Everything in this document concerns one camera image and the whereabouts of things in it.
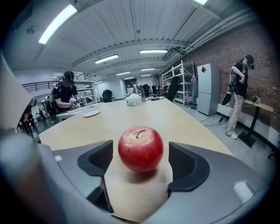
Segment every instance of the white refrigerator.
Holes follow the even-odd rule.
[[[197,110],[205,115],[217,113],[220,97],[220,69],[211,64],[197,67]]]

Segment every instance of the fluorescent light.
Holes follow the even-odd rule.
[[[202,5],[204,5],[207,2],[207,0],[194,0],[194,1],[198,2],[198,3],[202,4]]]
[[[141,69],[141,71],[151,71],[151,70],[155,70],[155,68]]]
[[[58,16],[52,21],[48,28],[43,33],[39,43],[46,44],[53,33],[64,23],[70,16],[77,12],[72,5],[67,6]]]
[[[96,64],[99,64],[101,62],[105,62],[105,61],[108,61],[108,60],[111,60],[111,59],[114,59],[114,58],[118,58],[119,56],[117,54],[115,55],[112,55],[112,56],[109,56],[109,57],[106,57],[106,58],[103,58],[103,59],[100,59],[100,60],[97,60],[95,61]]]
[[[140,53],[141,54],[145,54],[145,53],[167,53],[168,50],[141,50]]]
[[[117,74],[117,75],[124,75],[124,74],[128,74],[130,72],[124,72],[124,73],[120,73],[120,74]]]

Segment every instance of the brick wall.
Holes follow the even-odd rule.
[[[221,103],[228,89],[228,79],[232,64],[247,54],[251,54],[255,58],[255,69],[249,70],[248,73],[247,94],[257,95],[261,98],[262,103],[274,108],[273,113],[260,109],[258,119],[279,132],[280,57],[269,33],[261,24],[245,24],[222,34],[192,51],[183,61],[194,61],[195,64],[198,63],[197,66],[211,63],[220,68],[219,103]],[[252,116],[254,111],[254,106],[242,109],[242,112]]]

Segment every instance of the black t-shirt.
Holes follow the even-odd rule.
[[[64,103],[69,103],[69,100],[71,98],[71,96],[73,95],[77,95],[77,88],[76,86],[72,85],[72,87],[64,87],[63,85],[60,85],[57,88],[54,88],[52,91],[52,95],[54,99],[61,99],[61,102]],[[59,113],[63,113],[65,111],[68,110],[68,108],[60,108],[56,105],[56,103],[54,102],[54,105],[56,107],[56,110]]]
[[[245,75],[245,81],[242,84],[241,82],[239,82],[239,80],[241,80],[241,77],[236,74],[236,87],[233,89],[233,92],[245,98],[248,87],[248,68],[246,68],[246,66],[242,62],[237,62],[233,66],[237,67],[238,70]]]

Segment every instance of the red apple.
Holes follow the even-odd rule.
[[[137,172],[154,170],[163,154],[159,133],[149,127],[134,127],[119,139],[119,155],[126,167]]]

